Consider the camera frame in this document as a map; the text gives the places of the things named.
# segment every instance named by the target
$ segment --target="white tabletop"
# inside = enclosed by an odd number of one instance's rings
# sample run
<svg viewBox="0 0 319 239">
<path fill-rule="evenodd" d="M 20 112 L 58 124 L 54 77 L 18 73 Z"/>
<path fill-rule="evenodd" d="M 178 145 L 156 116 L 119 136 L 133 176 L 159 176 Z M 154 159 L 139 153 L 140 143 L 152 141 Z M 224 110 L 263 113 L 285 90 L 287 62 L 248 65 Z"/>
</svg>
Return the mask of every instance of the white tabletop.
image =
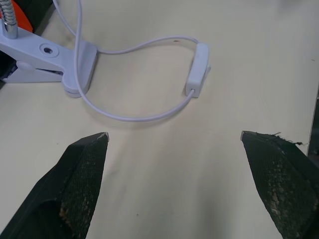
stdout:
<svg viewBox="0 0 319 239">
<path fill-rule="evenodd" d="M 76 1 L 61 7 L 71 25 Z M 88 239 L 280 239 L 256 191 L 240 134 L 309 142 L 319 83 L 318 0 L 83 0 L 83 38 L 110 50 L 171 34 L 211 47 L 198 99 L 152 123 L 108 119 L 60 83 L 0 90 L 0 231 L 66 147 L 110 143 Z M 44 37 L 72 47 L 54 14 Z M 193 49 L 171 42 L 100 56 L 87 96 L 125 116 L 184 99 Z"/>
</svg>

